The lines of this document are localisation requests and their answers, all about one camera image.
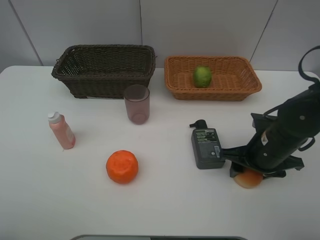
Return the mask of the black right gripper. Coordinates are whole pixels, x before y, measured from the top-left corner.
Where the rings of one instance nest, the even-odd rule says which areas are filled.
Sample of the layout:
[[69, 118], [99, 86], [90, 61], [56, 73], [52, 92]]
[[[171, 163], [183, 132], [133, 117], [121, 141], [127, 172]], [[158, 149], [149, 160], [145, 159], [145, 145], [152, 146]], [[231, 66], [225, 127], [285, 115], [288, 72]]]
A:
[[256, 133], [249, 143], [222, 149], [222, 158], [231, 161], [229, 176], [235, 178], [245, 169], [251, 169], [267, 180], [284, 178], [290, 169], [301, 170], [304, 167], [303, 160], [292, 156], [292, 153], [305, 143], [305, 139], [292, 136], [280, 128], [276, 116], [271, 119], [258, 113], [252, 113], [251, 116]]

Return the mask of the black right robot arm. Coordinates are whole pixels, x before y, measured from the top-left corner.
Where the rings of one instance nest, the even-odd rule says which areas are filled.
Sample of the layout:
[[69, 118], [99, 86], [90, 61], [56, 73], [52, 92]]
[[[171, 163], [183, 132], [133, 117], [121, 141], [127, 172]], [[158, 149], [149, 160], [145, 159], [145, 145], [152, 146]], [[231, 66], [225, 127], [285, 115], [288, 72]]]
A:
[[231, 161], [229, 176], [252, 170], [264, 180], [284, 178], [287, 170], [304, 167], [293, 153], [309, 149], [320, 132], [320, 85], [314, 83], [264, 114], [251, 116], [255, 134], [248, 144], [222, 150], [223, 159]]

